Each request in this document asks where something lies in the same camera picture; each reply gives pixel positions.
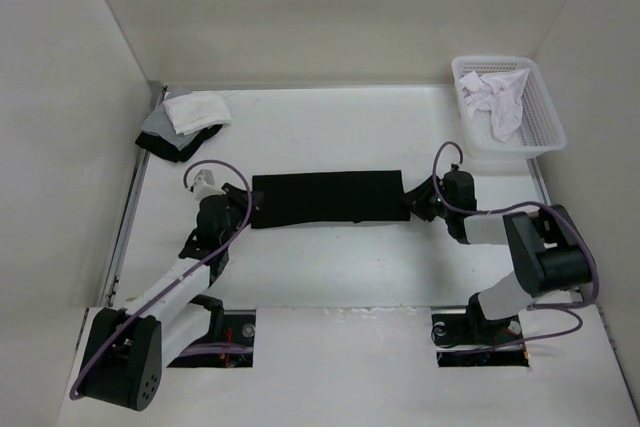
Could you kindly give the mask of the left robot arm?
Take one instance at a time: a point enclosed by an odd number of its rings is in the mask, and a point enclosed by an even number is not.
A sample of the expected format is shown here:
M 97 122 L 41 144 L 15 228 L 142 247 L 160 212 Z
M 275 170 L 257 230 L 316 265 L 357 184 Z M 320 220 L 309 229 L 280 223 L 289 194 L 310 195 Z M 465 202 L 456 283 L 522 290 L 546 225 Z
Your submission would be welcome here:
M 253 336 L 226 324 L 222 301 L 205 292 L 222 275 L 231 242 L 259 212 L 264 195 L 229 183 L 191 190 L 199 210 L 176 263 L 136 300 L 96 314 L 71 399 L 142 411 L 170 365 L 252 355 Z

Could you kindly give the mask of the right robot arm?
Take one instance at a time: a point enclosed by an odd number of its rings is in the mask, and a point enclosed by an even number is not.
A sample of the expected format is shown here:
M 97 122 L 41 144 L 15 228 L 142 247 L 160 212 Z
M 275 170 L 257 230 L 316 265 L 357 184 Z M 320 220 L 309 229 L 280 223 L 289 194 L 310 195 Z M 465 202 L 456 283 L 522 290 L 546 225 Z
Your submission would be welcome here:
M 517 338 L 517 315 L 536 299 L 594 281 L 584 245 L 561 205 L 542 205 L 531 213 L 478 214 L 474 178 L 456 166 L 405 193 L 403 203 L 423 221 L 442 219 L 460 244 L 509 249 L 511 273 L 473 294 L 463 313 L 432 316 L 438 346 L 501 345 L 502 333 Z

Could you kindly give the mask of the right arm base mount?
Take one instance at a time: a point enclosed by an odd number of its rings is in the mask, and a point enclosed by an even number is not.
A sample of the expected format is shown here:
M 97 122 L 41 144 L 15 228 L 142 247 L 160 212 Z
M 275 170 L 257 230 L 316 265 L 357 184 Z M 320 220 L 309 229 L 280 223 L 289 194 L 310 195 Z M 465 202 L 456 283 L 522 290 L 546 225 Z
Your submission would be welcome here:
M 439 367 L 524 367 L 528 354 L 518 315 L 497 321 L 478 321 L 465 309 L 438 308 L 431 313 L 431 340 Z

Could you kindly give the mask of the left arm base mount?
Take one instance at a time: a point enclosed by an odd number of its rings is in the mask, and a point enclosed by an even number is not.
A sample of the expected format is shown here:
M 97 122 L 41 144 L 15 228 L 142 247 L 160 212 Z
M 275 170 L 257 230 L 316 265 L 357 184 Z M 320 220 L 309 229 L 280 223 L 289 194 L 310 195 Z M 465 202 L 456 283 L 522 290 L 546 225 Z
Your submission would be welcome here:
M 186 307 L 207 313 L 208 326 L 182 347 L 170 368 L 250 368 L 256 336 L 255 310 L 227 310 L 220 299 L 198 295 Z

